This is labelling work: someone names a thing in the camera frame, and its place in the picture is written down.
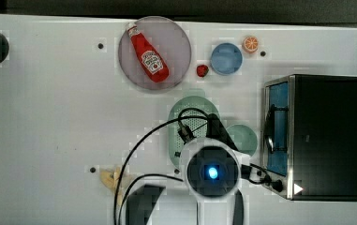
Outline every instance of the blue bowl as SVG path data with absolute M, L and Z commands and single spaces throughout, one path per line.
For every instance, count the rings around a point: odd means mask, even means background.
M 230 43 L 216 46 L 211 54 L 211 66 L 221 75 L 229 75 L 236 72 L 242 63 L 242 52 Z

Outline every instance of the small red object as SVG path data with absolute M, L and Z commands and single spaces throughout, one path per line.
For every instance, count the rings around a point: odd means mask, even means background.
M 208 67 L 206 65 L 199 65 L 196 68 L 196 72 L 198 73 L 199 77 L 205 77 L 208 73 Z
M 138 31 L 135 23 L 129 23 L 126 30 L 146 75 L 155 83 L 166 80 L 170 75 L 169 68 L 157 50 L 148 42 L 143 33 Z

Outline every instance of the green plate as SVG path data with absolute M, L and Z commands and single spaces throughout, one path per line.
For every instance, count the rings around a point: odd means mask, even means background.
M 254 131 L 245 125 L 232 125 L 227 128 L 231 139 L 242 153 L 253 156 L 257 150 L 258 141 Z

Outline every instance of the round plate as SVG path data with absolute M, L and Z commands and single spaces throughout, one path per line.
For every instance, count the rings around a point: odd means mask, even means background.
M 216 46 L 211 54 L 211 66 L 221 75 L 229 75 L 236 72 L 242 62 L 242 52 L 230 43 Z
M 135 22 L 146 39 L 157 49 L 170 70 L 163 82 L 153 82 L 143 71 L 131 39 L 125 32 L 119 44 L 119 63 L 126 76 L 145 89 L 161 90 L 178 84 L 185 76 L 192 55 L 185 31 L 174 21 L 164 17 L 144 17 Z
M 250 127 L 232 125 L 227 128 L 227 131 L 240 152 L 250 156 L 254 155 L 257 150 L 258 141 L 257 135 Z

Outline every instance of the ketchup label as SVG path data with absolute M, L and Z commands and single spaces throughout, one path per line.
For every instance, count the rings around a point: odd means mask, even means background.
M 160 57 L 154 51 L 146 51 L 142 55 L 142 63 L 152 74 L 157 73 L 163 68 Z

